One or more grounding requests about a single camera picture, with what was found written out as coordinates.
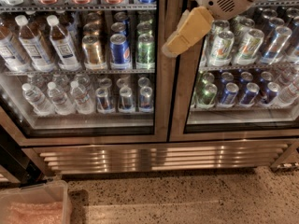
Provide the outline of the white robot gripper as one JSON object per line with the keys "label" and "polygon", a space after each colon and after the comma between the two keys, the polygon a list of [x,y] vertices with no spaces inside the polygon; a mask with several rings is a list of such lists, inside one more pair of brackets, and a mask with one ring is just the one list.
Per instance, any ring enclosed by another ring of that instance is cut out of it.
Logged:
{"label": "white robot gripper", "polygon": [[182,13],[177,30],[167,38],[162,46],[162,52],[166,57],[176,58],[200,41],[211,30],[214,18],[230,20],[245,12],[256,0],[195,1],[200,7],[193,8],[191,11],[186,9]]}

